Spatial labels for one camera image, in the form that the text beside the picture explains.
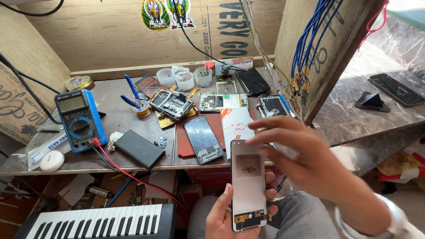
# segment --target solder wire spool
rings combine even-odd
[[[150,110],[148,101],[140,100],[140,103],[142,104],[141,108],[132,107],[132,109],[136,113],[137,117],[143,118],[143,117],[148,116],[150,114],[151,110]]]

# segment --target red wire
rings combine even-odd
[[[131,175],[129,175],[128,173],[126,173],[124,170],[122,170],[120,167],[118,167],[110,158],[109,158],[109,156],[105,153],[105,151],[103,150],[103,148],[102,147],[98,147],[98,148],[100,148],[100,150],[102,150],[102,152],[103,152],[103,154],[108,158],[108,160],[111,162],[111,164],[113,165],[113,166],[115,166],[118,170],[120,170],[123,174],[125,174],[125,175],[127,175],[128,177],[130,177],[130,178],[132,178],[132,179],[134,179],[134,180],[136,180],[136,181],[138,181],[139,183],[142,183],[142,184],[144,184],[145,186],[147,186],[147,187],[150,187],[150,188],[153,188],[153,189],[155,189],[155,190],[158,190],[158,191],[160,191],[160,192],[162,192],[162,193],[165,193],[166,195],[168,195],[169,197],[171,197],[174,201],[176,201],[180,206],[182,206],[184,209],[186,209],[186,207],[185,206],[183,206],[183,204],[181,203],[181,202],[179,202],[175,197],[173,197],[173,195],[171,195],[171,194],[169,194],[169,193],[167,193],[167,192],[165,192],[165,191],[163,191],[163,190],[161,190],[161,189],[159,189],[159,188],[156,188],[156,187],[153,187],[153,186],[151,186],[151,185],[149,185],[149,184],[146,184],[146,183],[144,183],[143,181],[140,181],[140,180],[138,180],[137,178],[135,178],[135,177],[133,177],[133,176],[131,176]]]
[[[384,27],[384,25],[385,25],[385,23],[387,22],[387,5],[390,3],[390,1],[389,0],[386,0],[386,1],[384,1],[383,3],[382,3],[382,7],[381,7],[381,9],[373,16],[373,18],[371,18],[370,20],[369,20],[369,22],[368,22],[368,24],[366,25],[366,30],[369,32],[364,38],[363,38],[363,40],[360,42],[360,45],[359,45],[359,47],[358,47],[358,49],[357,49],[357,52],[359,52],[360,51],[360,47],[362,47],[362,45],[363,45],[363,43],[365,43],[365,41],[366,41],[366,39],[368,38],[368,36],[370,36],[370,34],[372,34],[372,33],[374,33],[374,32],[376,32],[376,31],[379,31],[379,30],[381,30],[383,27]],[[371,24],[371,22],[372,22],[372,20],[373,19],[375,19],[378,15],[379,15],[379,13],[381,13],[381,11],[382,11],[382,9],[384,10],[384,22],[382,23],[382,26],[380,27],[380,28],[378,28],[378,29],[374,29],[374,30],[371,30],[370,28],[369,28],[369,25]]]

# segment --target digital multimeter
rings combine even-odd
[[[90,91],[66,92],[55,96],[54,101],[74,153],[91,149],[89,139],[97,138],[100,145],[108,142]]]

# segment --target piano keyboard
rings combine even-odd
[[[173,228],[174,205],[156,204],[32,214],[13,239],[172,238]]]

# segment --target person's left hand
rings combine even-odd
[[[265,174],[266,184],[270,183],[275,179],[273,172],[267,172]],[[277,192],[275,189],[266,190],[266,199],[272,199],[276,197]],[[207,216],[205,225],[205,238],[206,239],[227,239],[227,238],[257,238],[260,233],[261,227],[254,229],[243,230],[234,232],[232,230],[232,210],[229,205],[233,198],[233,186],[231,184],[226,185],[224,193],[217,199],[213,208]],[[272,216],[278,212],[276,205],[271,205],[267,208],[267,212]]]

